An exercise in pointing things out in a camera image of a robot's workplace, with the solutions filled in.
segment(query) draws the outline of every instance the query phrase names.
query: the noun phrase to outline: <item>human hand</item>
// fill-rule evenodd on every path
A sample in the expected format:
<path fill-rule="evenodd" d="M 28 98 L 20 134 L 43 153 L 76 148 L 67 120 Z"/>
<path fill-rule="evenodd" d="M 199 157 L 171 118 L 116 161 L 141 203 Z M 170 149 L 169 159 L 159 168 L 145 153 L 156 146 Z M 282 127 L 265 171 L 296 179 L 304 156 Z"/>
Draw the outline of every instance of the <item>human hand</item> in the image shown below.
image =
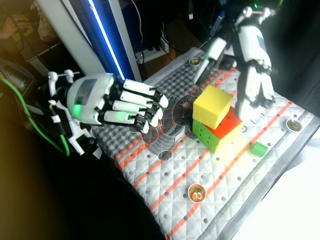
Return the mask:
<path fill-rule="evenodd" d="M 3 24 L 0 31 L 0 39 L 10 38 L 19 29 L 25 29 L 30 26 L 30 21 L 24 15 L 14 14 L 12 17 L 8 17 Z"/>

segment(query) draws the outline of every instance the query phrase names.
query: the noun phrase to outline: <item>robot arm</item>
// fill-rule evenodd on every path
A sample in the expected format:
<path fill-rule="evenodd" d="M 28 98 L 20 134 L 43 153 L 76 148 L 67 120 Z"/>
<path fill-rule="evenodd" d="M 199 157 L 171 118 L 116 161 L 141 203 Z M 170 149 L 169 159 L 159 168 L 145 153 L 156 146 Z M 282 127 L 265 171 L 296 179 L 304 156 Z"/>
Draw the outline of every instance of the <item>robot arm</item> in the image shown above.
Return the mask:
<path fill-rule="evenodd" d="M 57 96 L 58 75 L 49 72 L 50 95 Z M 70 87 L 66 92 L 66 106 L 57 106 L 68 111 L 70 119 L 89 125 L 114 124 L 132 126 L 143 134 L 148 133 L 149 125 L 156 127 L 163 117 L 163 108 L 168 99 L 155 87 L 122 80 L 111 73 L 97 73 L 82 77 L 73 82 L 74 73 L 66 70 Z"/>
<path fill-rule="evenodd" d="M 196 83 L 210 62 L 215 62 L 215 67 L 218 67 L 224 56 L 233 57 L 241 71 L 235 111 L 243 121 L 253 117 L 259 106 L 269 108 L 275 102 L 269 76 L 272 65 L 259 29 L 259 25 L 274 14 L 267 7 L 257 11 L 244 7 L 232 24 L 227 23 L 217 33 L 194 78 Z"/>

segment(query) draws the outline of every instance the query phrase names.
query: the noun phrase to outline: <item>quilted mat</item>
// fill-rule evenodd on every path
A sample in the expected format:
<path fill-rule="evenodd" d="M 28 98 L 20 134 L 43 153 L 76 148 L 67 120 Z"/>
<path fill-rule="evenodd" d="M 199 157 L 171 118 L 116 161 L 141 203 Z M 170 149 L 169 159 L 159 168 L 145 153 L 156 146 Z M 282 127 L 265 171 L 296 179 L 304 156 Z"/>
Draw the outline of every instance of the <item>quilted mat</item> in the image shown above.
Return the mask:
<path fill-rule="evenodd" d="M 232 94 L 234 106 L 240 73 L 218 70 L 196 86 L 197 68 L 188 63 L 194 56 L 203 59 L 204 53 L 193 48 L 146 81 L 169 99 L 156 128 L 141 134 L 131 127 L 107 125 L 94 127 L 92 132 L 143 197 L 167 239 L 231 239 L 320 120 L 276 94 L 272 108 L 261 109 L 257 119 L 244 123 L 236 139 L 212 154 L 192 134 L 193 102 L 207 85 L 213 85 Z M 285 130 L 291 117 L 302 122 L 303 131 Z M 249 151 L 255 142 L 268 146 L 264 157 Z M 206 188 L 202 203 L 188 198 L 188 187 L 194 183 Z"/>

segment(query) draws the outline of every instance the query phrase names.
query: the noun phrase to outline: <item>stacked blocks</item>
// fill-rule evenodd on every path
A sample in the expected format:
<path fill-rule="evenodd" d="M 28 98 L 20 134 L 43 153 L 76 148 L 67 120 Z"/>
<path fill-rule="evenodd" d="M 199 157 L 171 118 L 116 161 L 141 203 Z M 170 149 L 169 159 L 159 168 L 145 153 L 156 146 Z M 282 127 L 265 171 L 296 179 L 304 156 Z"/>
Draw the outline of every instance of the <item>stacked blocks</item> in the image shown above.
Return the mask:
<path fill-rule="evenodd" d="M 232 98 L 210 85 L 193 103 L 192 132 L 213 153 L 229 144 L 243 127 L 231 107 Z"/>
<path fill-rule="evenodd" d="M 227 115 L 232 99 L 231 94 L 209 85 L 194 101 L 192 118 L 215 130 Z"/>

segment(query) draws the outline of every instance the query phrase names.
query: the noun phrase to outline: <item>green light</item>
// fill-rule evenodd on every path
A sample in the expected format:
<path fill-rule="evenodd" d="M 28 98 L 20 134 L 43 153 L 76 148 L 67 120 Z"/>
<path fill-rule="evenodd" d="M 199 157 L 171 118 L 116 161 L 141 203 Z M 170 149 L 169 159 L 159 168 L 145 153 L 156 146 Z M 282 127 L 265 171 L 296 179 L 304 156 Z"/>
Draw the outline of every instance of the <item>green light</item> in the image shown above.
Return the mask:
<path fill-rule="evenodd" d="M 81 112 L 82 106 L 80 104 L 76 104 L 73 106 L 72 112 L 75 116 L 78 116 Z"/>

